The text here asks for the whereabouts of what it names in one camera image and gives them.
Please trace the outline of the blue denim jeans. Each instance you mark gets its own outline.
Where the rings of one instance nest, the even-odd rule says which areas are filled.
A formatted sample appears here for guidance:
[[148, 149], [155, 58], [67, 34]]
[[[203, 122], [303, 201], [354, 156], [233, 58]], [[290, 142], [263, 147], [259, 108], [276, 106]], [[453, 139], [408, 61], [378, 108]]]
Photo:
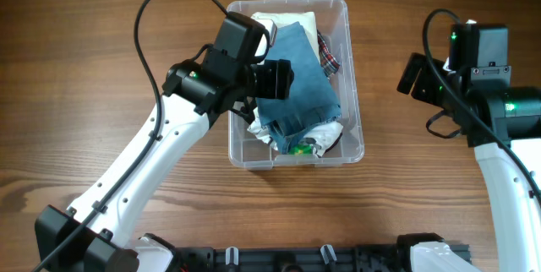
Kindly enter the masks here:
[[285, 100], [258, 98], [255, 119], [270, 132], [278, 152], [287, 152], [313, 128], [339, 122], [342, 109], [330, 80], [316, 58], [304, 28], [299, 23], [277, 30], [275, 45], [267, 60], [288, 60], [294, 80]]

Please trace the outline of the plaid shirt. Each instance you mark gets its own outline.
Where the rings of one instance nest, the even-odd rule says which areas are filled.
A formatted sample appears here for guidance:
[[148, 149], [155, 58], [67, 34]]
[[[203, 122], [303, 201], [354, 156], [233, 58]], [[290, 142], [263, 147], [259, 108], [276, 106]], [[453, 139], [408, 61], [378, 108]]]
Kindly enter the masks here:
[[325, 76], [329, 79], [332, 75], [337, 73], [341, 67], [339, 61], [331, 53], [324, 36], [317, 30], [320, 66], [322, 67]]

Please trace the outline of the clear plastic storage bin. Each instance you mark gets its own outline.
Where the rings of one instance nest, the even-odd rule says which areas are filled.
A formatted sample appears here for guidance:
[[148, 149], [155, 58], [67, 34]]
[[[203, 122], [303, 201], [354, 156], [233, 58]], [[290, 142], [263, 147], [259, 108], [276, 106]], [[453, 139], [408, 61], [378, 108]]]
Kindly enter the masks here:
[[331, 54], [341, 64], [330, 82], [340, 101], [343, 125], [337, 144], [322, 157], [317, 155], [282, 155], [247, 131], [247, 123], [231, 113], [228, 120], [228, 155], [231, 163], [250, 170], [270, 170], [278, 166], [314, 165], [332, 167], [360, 161], [364, 140], [358, 103], [357, 83], [352, 54], [348, 9], [344, 0], [251, 0], [235, 1], [229, 11], [247, 16], [263, 13], [313, 12], [317, 30], [325, 38]]

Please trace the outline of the cream cloth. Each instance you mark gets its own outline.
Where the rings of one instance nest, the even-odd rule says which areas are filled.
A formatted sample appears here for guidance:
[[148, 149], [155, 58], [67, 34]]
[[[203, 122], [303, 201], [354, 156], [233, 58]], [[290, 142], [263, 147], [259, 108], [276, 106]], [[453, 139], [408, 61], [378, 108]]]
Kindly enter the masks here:
[[299, 23], [309, 40], [312, 50], [318, 60], [320, 60], [318, 32], [314, 12], [306, 13], [263, 13], [256, 12], [251, 15], [252, 19], [269, 19], [272, 20], [277, 28], [285, 27], [290, 24]]

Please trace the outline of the white printed t-shirt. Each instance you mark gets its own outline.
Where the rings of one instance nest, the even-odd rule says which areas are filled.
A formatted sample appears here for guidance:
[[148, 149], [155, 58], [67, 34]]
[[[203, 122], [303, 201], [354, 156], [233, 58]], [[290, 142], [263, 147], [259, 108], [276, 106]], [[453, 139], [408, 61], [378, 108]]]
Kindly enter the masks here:
[[[342, 130], [343, 126], [339, 122], [319, 125], [306, 133], [287, 153], [289, 155], [313, 154], [321, 157], [336, 145], [342, 136]], [[258, 118], [248, 126], [247, 131], [273, 150], [278, 150], [276, 141], [271, 137], [269, 130], [261, 126]]]

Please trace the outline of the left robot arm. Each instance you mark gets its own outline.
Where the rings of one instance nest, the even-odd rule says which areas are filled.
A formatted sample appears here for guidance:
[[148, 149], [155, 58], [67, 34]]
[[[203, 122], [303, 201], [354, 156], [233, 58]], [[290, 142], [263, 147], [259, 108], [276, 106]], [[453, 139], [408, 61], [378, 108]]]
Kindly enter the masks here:
[[36, 219], [47, 271], [172, 271], [182, 260], [165, 240], [134, 227], [171, 169], [224, 112], [241, 104], [253, 116], [255, 97], [285, 99], [288, 61], [267, 58], [277, 28], [270, 19], [230, 12], [214, 43], [173, 65], [142, 128], [106, 172], [66, 210], [46, 207]]

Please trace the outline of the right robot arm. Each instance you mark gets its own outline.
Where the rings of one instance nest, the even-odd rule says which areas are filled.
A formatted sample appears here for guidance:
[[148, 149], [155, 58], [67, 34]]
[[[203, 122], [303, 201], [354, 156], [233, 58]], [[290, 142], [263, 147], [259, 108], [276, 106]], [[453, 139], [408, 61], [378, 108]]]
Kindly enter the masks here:
[[467, 138], [489, 195], [500, 270], [540, 269], [540, 90], [512, 87], [508, 29], [453, 24], [446, 61], [413, 53], [397, 89], [439, 107]]

